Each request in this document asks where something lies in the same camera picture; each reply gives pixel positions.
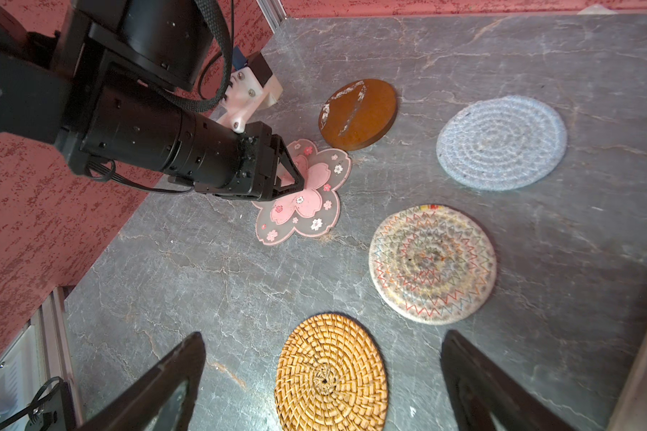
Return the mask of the multicolour woven round coaster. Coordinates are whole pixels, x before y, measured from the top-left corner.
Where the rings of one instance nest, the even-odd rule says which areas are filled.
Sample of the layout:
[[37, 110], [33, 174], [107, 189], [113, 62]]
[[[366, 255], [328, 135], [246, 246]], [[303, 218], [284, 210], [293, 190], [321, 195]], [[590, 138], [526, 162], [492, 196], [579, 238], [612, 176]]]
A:
[[368, 267], [389, 307], [436, 326], [477, 312], [498, 276], [497, 255], [486, 232], [468, 215], [439, 205], [386, 217], [372, 238]]

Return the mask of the rattan round coaster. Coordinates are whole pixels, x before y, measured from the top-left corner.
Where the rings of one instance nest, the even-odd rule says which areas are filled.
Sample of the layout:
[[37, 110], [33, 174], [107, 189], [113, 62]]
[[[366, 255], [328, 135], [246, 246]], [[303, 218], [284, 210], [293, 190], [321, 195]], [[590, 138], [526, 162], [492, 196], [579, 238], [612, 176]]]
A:
[[340, 314], [312, 316], [288, 336], [274, 395], [284, 430], [382, 430], [389, 402], [379, 350]]

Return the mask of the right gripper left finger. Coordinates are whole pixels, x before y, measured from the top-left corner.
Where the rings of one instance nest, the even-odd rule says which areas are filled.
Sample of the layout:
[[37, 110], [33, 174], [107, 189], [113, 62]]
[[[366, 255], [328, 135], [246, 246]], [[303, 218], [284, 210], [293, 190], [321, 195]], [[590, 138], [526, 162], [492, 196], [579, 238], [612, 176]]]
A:
[[200, 332], [192, 332], [82, 430], [187, 430], [206, 364]]

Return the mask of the pink flower coaster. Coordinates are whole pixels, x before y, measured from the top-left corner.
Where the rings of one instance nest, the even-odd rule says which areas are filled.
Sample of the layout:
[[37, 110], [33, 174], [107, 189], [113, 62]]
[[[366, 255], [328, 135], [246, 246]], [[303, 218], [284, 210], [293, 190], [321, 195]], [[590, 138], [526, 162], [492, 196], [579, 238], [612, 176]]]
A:
[[285, 242], [294, 233], [315, 238], [338, 222], [341, 200], [338, 190], [350, 176], [352, 161], [335, 148], [320, 150], [307, 139], [290, 143], [287, 151], [305, 179], [300, 192], [269, 202], [256, 202], [256, 235], [267, 246]]

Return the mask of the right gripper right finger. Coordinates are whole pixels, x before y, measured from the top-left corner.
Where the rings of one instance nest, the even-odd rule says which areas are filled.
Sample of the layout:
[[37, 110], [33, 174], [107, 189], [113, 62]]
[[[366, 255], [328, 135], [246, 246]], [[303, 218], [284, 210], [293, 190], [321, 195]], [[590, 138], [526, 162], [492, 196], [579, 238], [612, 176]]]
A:
[[440, 365], [460, 430], [571, 430], [457, 330], [445, 334]]

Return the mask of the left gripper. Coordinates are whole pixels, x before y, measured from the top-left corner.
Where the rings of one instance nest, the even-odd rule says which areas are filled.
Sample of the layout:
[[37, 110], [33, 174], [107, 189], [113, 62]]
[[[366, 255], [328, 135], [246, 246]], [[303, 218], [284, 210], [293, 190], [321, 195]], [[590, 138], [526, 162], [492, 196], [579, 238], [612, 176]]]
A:
[[[271, 127], [257, 121], [236, 133], [199, 114], [181, 116], [163, 173], [225, 199], [270, 201], [305, 188], [303, 174]], [[291, 183], [284, 183], [285, 173]]]

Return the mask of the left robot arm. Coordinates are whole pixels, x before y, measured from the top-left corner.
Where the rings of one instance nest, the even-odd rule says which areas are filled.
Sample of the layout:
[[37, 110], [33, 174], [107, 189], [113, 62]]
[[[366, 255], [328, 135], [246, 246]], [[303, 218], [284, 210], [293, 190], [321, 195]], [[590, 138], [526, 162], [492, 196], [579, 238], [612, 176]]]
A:
[[282, 138], [207, 117], [237, 88], [234, 23], [216, 1], [75, 1], [53, 36], [0, 6], [0, 133], [53, 145], [93, 181], [119, 163], [171, 192], [271, 201], [305, 188]]

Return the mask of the grey woven round coaster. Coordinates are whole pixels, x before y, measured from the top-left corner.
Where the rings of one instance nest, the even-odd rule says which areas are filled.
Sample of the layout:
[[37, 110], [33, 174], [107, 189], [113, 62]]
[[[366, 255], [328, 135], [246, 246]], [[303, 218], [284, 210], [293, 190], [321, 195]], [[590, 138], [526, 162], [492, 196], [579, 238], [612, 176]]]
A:
[[459, 111], [438, 135], [436, 156], [444, 171], [467, 187], [508, 191], [549, 175], [567, 144], [568, 131], [555, 109], [508, 95]]

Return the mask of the dark amber round coaster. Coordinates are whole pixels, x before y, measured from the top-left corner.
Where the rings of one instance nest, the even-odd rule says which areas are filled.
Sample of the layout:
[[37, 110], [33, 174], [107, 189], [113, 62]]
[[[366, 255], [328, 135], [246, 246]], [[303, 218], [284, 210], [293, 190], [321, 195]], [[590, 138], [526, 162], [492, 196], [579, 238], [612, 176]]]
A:
[[361, 79], [341, 87], [319, 114], [319, 131], [331, 147], [357, 151], [379, 141], [399, 111], [397, 91], [386, 81]]

